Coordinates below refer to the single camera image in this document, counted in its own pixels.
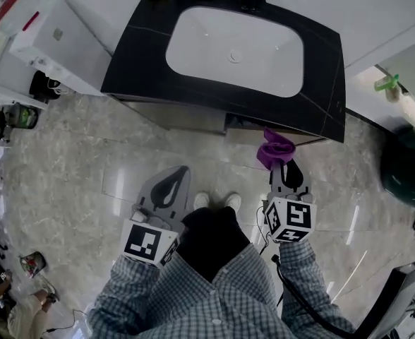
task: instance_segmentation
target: marble floor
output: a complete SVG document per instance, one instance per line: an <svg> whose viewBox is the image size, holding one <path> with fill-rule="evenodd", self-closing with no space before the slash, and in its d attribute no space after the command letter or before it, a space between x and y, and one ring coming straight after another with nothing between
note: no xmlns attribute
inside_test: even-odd
<svg viewBox="0 0 415 339"><path fill-rule="evenodd" d="M313 178L318 219L310 242L327 290L357 325L390 270L415 260L414 210L380 185L384 142L381 131L348 116L345 144L314 143L296 153ZM71 324L71 310L89 308L106 283L118 256L122 220L130 216L142 183L174 165L191 168L191 198L200 190L216 202L240 193L242 230L262 247L257 225L263 218L256 211L270 187L256 150L222 136L165 131L106 97L53 101L37 128L15 130L11 143L0 145L1 236L10 247L3 265L16 275L13 293L33 290L18 255L41 251L49 264L44 275L61 296L49 327ZM279 296L282 286L270 261L276 250L271 244L263 257ZM86 333L78 317L73 330L49 338Z"/></svg>

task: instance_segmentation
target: fiducial marker cube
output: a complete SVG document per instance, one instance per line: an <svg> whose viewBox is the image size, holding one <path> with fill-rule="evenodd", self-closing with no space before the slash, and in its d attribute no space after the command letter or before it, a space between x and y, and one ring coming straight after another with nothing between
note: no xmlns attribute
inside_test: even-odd
<svg viewBox="0 0 415 339"><path fill-rule="evenodd" d="M178 245L177 232L124 220L120 247L122 254L132 260L163 268L172 259Z"/></svg>
<svg viewBox="0 0 415 339"><path fill-rule="evenodd" d="M315 230L317 208L312 203L274 197L265 210L274 242L302 242Z"/></svg>

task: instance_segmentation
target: white sneaker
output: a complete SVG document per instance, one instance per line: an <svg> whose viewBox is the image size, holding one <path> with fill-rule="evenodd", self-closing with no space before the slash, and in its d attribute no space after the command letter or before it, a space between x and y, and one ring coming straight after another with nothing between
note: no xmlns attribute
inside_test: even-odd
<svg viewBox="0 0 415 339"><path fill-rule="evenodd" d="M49 297L52 299L52 302L59 301L59 296L57 295L57 291L55 287L46 279L43 275L37 275L37 284L40 286L41 289L46 291L49 294Z"/></svg>
<svg viewBox="0 0 415 339"><path fill-rule="evenodd" d="M225 203L225 206L231 207L234 211L236 211L236 214L238 213L240 207L241 207L242 198L238 194L230 194L227 198L227 202Z"/></svg>
<svg viewBox="0 0 415 339"><path fill-rule="evenodd" d="M210 199L207 192L198 192L193 202L193 209L197 210L199 208L209 207L209 202Z"/></svg>

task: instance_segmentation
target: trash can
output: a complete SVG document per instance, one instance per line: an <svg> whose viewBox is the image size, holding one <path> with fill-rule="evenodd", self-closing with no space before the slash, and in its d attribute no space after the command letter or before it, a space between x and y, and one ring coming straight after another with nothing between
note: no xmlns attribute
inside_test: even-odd
<svg viewBox="0 0 415 339"><path fill-rule="evenodd" d="M386 191L415 207L415 130L412 127L402 129L388 140L380 173Z"/></svg>
<svg viewBox="0 0 415 339"><path fill-rule="evenodd" d="M38 122L38 109L16 103L6 116L7 125L11 128L34 129Z"/></svg>

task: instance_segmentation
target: purple towel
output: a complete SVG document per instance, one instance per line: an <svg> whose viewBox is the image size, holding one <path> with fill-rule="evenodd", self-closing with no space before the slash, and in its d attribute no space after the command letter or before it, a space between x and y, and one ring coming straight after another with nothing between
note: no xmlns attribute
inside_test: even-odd
<svg viewBox="0 0 415 339"><path fill-rule="evenodd" d="M264 130L264 138L267 139L268 143L263 143L259 147L256 158L265 168L271 170L273 163L277 161L282 161L285 165L293 158L295 145L289 139L268 128Z"/></svg>

